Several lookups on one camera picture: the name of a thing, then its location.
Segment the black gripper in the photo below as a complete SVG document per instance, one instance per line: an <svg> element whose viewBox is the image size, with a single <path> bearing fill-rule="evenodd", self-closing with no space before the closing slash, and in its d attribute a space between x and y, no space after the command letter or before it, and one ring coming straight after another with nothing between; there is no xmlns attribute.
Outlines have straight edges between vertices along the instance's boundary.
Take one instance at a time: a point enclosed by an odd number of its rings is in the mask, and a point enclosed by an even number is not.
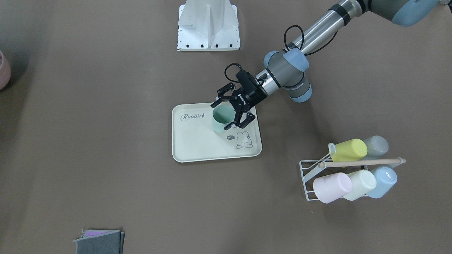
<svg viewBox="0 0 452 254"><path fill-rule="evenodd" d="M231 95L225 95L229 91L232 92ZM268 96L259 85L246 85L236 88L234 83L223 86L217 93L217 99L210 105L211 108L216 108L221 102L230 102L234 108L232 121L226 125L226 129L236 127L244 129L247 127L256 119L255 114L252 114L249 110Z"/></svg>

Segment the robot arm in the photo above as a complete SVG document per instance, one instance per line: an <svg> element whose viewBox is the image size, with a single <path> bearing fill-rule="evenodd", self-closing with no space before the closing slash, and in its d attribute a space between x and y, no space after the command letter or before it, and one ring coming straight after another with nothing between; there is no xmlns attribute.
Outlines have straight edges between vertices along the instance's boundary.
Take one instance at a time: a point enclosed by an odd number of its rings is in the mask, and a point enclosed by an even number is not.
<svg viewBox="0 0 452 254"><path fill-rule="evenodd" d="M210 106L216 108L222 102L229 102L234 110L233 119L226 123L225 130L232 127L245 128L255 119L251 109L280 88L298 103L307 101L312 95L312 86L307 80L309 68L307 56L326 47L339 29L347 26L351 19L363 13L372 12L402 27L409 27L425 18L439 0L341 0L311 25L307 31L281 51L269 52L263 61L264 69L253 76L239 68L236 80L217 91L216 101Z"/></svg>

